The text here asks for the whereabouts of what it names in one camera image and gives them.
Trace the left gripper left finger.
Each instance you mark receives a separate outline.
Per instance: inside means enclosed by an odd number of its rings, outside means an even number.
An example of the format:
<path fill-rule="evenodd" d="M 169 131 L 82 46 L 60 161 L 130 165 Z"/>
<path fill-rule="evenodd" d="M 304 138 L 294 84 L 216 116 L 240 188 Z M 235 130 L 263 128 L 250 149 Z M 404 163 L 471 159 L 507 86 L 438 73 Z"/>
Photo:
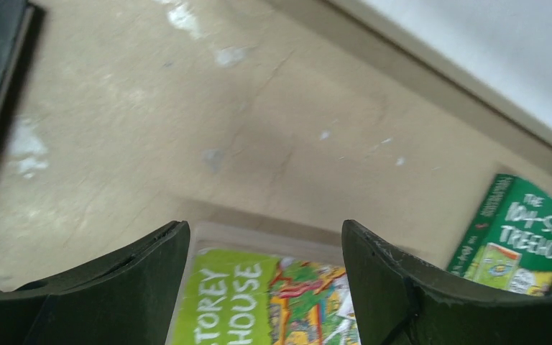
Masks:
<path fill-rule="evenodd" d="M 56 275 L 0 290 L 0 344 L 164 344 L 190 244 L 172 221 Z"/>

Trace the green 65-Storey Treehouse book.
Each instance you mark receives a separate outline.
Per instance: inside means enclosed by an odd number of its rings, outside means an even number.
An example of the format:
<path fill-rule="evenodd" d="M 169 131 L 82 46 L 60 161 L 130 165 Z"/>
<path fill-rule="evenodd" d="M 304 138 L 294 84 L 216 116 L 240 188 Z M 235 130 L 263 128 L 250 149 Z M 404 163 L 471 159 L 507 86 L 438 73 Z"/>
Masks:
<path fill-rule="evenodd" d="M 193 227 L 168 344 L 359 344 L 341 248 L 215 223 Z"/>

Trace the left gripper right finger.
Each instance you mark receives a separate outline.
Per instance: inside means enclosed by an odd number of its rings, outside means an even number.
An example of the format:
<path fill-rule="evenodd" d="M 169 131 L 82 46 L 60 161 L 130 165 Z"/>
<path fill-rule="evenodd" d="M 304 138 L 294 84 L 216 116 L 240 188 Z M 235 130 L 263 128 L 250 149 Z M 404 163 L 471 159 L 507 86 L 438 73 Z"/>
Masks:
<path fill-rule="evenodd" d="M 465 280 L 355 220 L 341 245 L 363 344 L 552 344 L 552 296 Z"/>

